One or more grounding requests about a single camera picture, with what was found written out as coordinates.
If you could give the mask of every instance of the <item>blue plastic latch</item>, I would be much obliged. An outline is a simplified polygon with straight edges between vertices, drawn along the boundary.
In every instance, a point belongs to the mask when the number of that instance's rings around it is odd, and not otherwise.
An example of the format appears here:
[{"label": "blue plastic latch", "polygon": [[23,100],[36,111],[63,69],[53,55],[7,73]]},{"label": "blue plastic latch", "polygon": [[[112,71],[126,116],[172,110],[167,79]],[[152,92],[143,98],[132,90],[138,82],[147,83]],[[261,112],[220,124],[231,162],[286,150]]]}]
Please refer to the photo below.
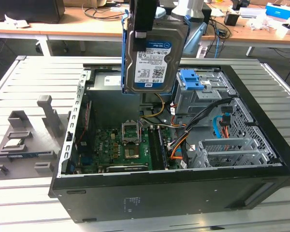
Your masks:
[{"label": "blue plastic latch", "polygon": [[203,90],[204,85],[199,82],[199,76],[192,69],[182,69],[180,71],[186,90]]}]

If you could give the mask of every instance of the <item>wd hard drive label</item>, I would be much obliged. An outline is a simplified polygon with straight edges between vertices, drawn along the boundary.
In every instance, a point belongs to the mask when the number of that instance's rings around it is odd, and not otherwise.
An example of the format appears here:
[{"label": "wd hard drive label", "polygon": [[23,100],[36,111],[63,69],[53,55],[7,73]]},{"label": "wd hard drive label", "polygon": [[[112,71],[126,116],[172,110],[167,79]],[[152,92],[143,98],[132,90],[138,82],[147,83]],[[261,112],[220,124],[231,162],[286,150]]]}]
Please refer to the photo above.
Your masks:
[{"label": "wd hard drive label", "polygon": [[167,69],[164,58],[171,52],[170,42],[148,41],[145,52],[137,52],[134,82],[144,87],[162,84]]}]

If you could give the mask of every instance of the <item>workbench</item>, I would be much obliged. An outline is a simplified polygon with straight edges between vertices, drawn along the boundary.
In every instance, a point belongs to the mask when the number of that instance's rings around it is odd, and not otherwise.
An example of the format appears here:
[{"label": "workbench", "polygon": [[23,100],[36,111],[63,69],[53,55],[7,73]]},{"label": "workbench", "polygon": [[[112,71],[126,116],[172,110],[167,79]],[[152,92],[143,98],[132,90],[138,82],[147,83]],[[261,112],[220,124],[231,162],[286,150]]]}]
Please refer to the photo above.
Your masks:
[{"label": "workbench", "polygon": [[[229,0],[224,0],[221,3],[212,3],[209,4],[211,8],[219,8],[222,12],[227,12],[229,6],[231,6],[232,2]],[[248,7],[250,8],[265,8],[265,6],[261,5],[252,5],[250,4]],[[213,17],[217,22],[223,23],[224,17]],[[228,26],[232,35],[225,41],[226,46],[242,46],[250,48],[248,49],[246,56],[250,56],[255,47],[273,47],[273,48],[290,48],[290,35],[286,35],[284,38],[280,38],[276,35],[276,30],[273,28],[269,28],[269,31],[262,30],[251,30],[248,26],[246,26],[246,22],[248,19],[244,19],[239,17],[235,27]],[[208,36],[214,34],[214,29],[209,26],[207,30]],[[208,41],[203,42],[204,46],[208,45]]]},{"label": "workbench", "polygon": [[[226,12],[231,2],[225,0],[222,3],[213,3],[210,7],[220,8]],[[116,15],[118,12],[107,11],[103,16]],[[224,18],[215,18],[223,23]],[[232,36],[225,41],[229,46],[250,46],[249,56],[253,51],[252,47],[274,47],[290,48],[290,35],[283,39],[275,35],[275,31],[270,29],[252,31],[246,27],[247,19],[239,18],[235,27],[228,26]],[[0,37],[8,39],[35,39],[40,42],[44,56],[52,56],[50,40],[74,40],[80,41],[81,51],[85,51],[84,41],[122,41],[122,25],[120,20],[105,22],[89,18],[84,15],[81,7],[66,7],[65,14],[59,24],[30,23],[30,28],[16,29],[14,26],[0,22]],[[211,26],[202,37],[201,47],[198,56],[204,57],[206,48],[214,40],[215,34]]]},{"label": "workbench", "polygon": [[[18,57],[0,81],[0,143],[12,110],[24,110],[29,119],[42,117],[37,98],[51,95],[58,114],[67,114],[84,63],[120,62],[120,58]],[[255,59],[181,61],[198,65],[213,62],[232,65],[290,145],[290,88],[282,79],[267,64]],[[50,183],[51,177],[0,181],[0,232],[193,232],[218,229],[217,226],[229,232],[290,231],[290,187],[280,189],[252,210],[75,224],[58,199],[48,197]]]}]

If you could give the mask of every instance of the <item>orange cable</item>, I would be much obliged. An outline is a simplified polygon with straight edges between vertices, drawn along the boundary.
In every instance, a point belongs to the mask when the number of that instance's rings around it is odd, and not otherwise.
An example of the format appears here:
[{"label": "orange cable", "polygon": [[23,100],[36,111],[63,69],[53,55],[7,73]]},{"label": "orange cable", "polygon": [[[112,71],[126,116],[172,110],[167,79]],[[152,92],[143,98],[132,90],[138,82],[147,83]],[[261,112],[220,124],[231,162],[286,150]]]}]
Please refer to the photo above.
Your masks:
[{"label": "orange cable", "polygon": [[175,154],[175,152],[176,152],[176,150],[177,150],[177,148],[179,147],[179,145],[185,140],[185,139],[187,139],[187,137],[188,137],[188,135],[187,136],[185,136],[177,145],[176,145],[176,147],[173,149],[173,152],[172,152],[172,154],[171,154],[171,159],[173,160],[173,159],[183,159],[182,157],[180,157],[180,156],[173,156],[174,154]]}]

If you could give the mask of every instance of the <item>robotic arm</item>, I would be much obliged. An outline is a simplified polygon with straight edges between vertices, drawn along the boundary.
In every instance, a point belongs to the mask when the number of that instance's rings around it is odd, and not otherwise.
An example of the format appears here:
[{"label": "robotic arm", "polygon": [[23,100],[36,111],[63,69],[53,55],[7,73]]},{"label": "robotic arm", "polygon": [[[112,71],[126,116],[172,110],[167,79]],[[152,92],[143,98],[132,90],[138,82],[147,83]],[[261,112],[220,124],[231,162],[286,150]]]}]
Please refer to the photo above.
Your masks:
[{"label": "robotic arm", "polygon": [[206,28],[202,5],[203,0],[181,0],[171,16],[155,18],[156,0],[130,1],[123,24],[124,93],[172,92],[182,54],[196,49]]}]

